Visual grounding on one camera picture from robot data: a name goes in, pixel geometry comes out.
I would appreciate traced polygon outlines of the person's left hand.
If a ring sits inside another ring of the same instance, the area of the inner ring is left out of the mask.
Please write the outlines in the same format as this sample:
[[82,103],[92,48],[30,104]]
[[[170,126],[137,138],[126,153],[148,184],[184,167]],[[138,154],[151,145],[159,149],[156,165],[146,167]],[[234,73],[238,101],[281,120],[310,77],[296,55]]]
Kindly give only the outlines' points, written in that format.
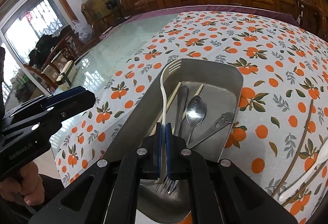
[[40,205],[44,202],[44,187],[42,178],[38,173],[38,166],[32,161],[19,170],[22,181],[9,177],[1,182],[1,196],[10,202],[22,204],[16,198],[16,194],[24,197],[24,203],[28,206]]

